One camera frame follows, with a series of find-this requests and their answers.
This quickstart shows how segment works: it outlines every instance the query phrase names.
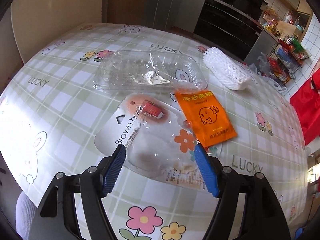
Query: orange sachet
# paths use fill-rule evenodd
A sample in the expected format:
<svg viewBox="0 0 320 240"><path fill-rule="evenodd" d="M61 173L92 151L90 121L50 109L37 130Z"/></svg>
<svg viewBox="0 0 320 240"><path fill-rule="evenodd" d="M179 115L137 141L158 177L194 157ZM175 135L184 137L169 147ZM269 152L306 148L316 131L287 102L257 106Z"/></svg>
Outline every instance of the orange sachet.
<svg viewBox="0 0 320 240"><path fill-rule="evenodd" d="M237 135L227 113L211 91L205 90L192 95L175 93L175 96L203 147Z"/></svg>

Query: red cloth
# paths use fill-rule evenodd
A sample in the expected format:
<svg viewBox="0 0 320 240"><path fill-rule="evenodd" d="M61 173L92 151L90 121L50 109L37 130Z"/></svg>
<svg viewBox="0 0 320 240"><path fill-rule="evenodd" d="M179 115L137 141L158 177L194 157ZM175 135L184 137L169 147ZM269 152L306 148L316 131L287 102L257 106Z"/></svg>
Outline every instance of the red cloth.
<svg viewBox="0 0 320 240"><path fill-rule="evenodd" d="M297 112L305 144L308 145L320 134L320 71L317 70L290 98L290 104ZM315 89L311 89L313 80Z"/></svg>

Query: hang hole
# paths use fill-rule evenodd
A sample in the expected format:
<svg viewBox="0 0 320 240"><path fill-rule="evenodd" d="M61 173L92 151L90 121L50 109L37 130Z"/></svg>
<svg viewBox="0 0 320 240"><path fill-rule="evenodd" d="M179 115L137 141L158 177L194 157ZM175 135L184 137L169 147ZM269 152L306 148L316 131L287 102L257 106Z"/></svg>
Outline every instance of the hang hole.
<svg viewBox="0 0 320 240"><path fill-rule="evenodd" d="M124 117L125 117L125 114L117 116L117 122L118 122L118 124L121 124L121 123L122 123Z"/></svg>

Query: table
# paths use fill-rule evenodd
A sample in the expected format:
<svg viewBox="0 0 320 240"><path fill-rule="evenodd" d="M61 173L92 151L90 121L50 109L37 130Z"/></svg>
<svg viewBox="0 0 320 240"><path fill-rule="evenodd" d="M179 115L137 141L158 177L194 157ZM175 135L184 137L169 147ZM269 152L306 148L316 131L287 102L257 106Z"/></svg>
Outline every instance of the table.
<svg viewBox="0 0 320 240"><path fill-rule="evenodd" d="M104 157L95 147L94 137L127 94L96 90L92 79L101 58L114 50L156 50L193 57L238 133L213 155L238 173L263 172L288 223L302 212L307 155L292 106L253 73L246 90L225 88L204 66L201 57L205 46L197 41L117 24L86 24L69 31L27 62L1 95L0 150L14 178L36 206L57 172L82 173ZM180 109L173 94L158 94L156 98ZM152 240L168 238L174 228L183 240L201 239L217 202L211 194L153 181L127 168L122 168L113 192L103 199L119 239L123 239L121 232L127 238L132 233ZM233 237L240 227L243 202L241 194ZM83 237L90 239L79 195L76 206ZM142 211L161 219L155 217L148 222L151 224L141 222L139 231L130 229L129 215L142 216Z"/></svg>

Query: pink flower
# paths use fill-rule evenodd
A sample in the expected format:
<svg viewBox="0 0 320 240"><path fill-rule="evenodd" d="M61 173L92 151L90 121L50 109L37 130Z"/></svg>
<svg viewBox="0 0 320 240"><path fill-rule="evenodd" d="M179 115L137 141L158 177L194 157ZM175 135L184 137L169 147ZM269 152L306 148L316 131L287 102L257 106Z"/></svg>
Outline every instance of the pink flower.
<svg viewBox="0 0 320 240"><path fill-rule="evenodd" d="M108 50L108 49L105 49L104 51L99 51L97 54L97 57L108 57L112 54L113 52Z"/></svg>
<svg viewBox="0 0 320 240"><path fill-rule="evenodd" d="M256 117L259 124L261 124L262 126L266 125L266 120L264 120L261 113L256 113Z"/></svg>
<svg viewBox="0 0 320 240"><path fill-rule="evenodd" d="M197 46L198 50L204 53L207 49L204 46Z"/></svg>
<svg viewBox="0 0 320 240"><path fill-rule="evenodd" d="M139 207L131 207L128 211L128 216L131 218L127 221L127 227L130 229L140 229L146 235L152 234L155 227L162 225L161 217L156 216L154 207L146 207L142 210Z"/></svg>

